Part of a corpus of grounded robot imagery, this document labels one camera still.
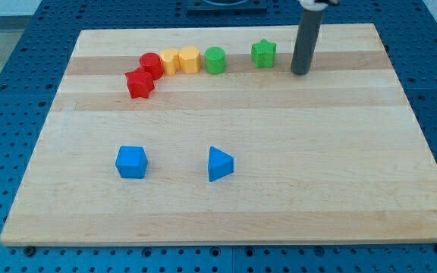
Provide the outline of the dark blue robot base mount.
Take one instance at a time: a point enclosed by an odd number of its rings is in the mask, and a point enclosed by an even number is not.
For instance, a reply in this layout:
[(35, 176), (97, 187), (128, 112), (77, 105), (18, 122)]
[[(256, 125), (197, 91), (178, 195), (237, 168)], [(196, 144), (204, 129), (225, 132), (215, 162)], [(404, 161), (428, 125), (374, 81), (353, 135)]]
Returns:
[(267, 0), (186, 0), (187, 13), (266, 11)]

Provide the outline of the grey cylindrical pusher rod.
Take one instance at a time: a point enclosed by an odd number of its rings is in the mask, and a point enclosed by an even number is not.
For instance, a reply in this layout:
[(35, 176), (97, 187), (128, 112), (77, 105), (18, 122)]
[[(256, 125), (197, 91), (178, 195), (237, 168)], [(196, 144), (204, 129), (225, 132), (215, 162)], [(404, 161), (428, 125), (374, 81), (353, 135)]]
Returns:
[(310, 71), (323, 15), (324, 11), (302, 10), (291, 60), (291, 72), (296, 75)]

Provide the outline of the white robot wrist flange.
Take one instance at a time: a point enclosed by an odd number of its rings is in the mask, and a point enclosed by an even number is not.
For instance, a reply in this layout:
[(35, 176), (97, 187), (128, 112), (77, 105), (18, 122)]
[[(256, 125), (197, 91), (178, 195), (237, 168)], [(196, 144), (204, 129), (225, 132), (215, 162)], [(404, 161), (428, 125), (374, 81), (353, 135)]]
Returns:
[(339, 0), (298, 0), (308, 11), (324, 11), (328, 6), (338, 6)]

